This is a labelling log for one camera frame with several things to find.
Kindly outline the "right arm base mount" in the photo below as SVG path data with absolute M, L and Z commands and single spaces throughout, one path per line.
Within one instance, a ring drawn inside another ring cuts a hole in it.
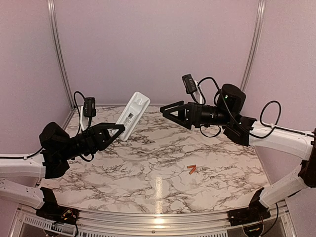
M 271 217 L 269 209 L 259 202 L 263 190 L 264 188 L 261 188 L 255 192 L 248 207 L 228 211 L 231 226 L 263 221 Z

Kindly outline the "white remote control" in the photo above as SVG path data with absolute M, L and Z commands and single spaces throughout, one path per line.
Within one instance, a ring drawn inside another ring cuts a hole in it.
M 150 98 L 140 92 L 132 95 L 116 122 L 118 125 L 124 125 L 125 128 L 124 132 L 118 136 L 120 140 L 128 140 L 150 102 Z

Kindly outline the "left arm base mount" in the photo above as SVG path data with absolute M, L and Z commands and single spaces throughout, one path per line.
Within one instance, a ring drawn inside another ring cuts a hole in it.
M 61 206 L 57 203 L 53 190 L 41 187 L 43 194 L 43 205 L 36 209 L 36 215 L 57 223 L 75 225 L 77 223 L 79 210 L 71 207 Z

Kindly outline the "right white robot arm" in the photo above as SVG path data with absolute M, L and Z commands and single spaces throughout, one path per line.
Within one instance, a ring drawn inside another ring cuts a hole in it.
M 232 84 L 224 84 L 216 93 L 214 106 L 179 101 L 160 108 L 163 117 L 187 128 L 217 125 L 232 142 L 242 146 L 266 147 L 292 154 L 302 161 L 288 175 L 258 190 L 244 216 L 255 221 L 264 209 L 305 188 L 316 186 L 316 135 L 314 132 L 277 129 L 255 118 L 240 114 L 246 95 Z

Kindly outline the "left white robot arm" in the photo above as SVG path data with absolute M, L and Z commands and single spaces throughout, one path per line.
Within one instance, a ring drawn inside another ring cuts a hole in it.
M 62 216 L 51 189 L 32 188 L 9 180 L 10 177 L 55 179 L 69 169 L 68 161 L 94 155 L 105 150 L 125 130 L 124 125 L 102 122 L 87 128 L 74 137 L 51 122 L 39 136 L 42 150 L 36 155 L 0 157 L 0 197 L 33 209 L 41 209 L 52 220 Z

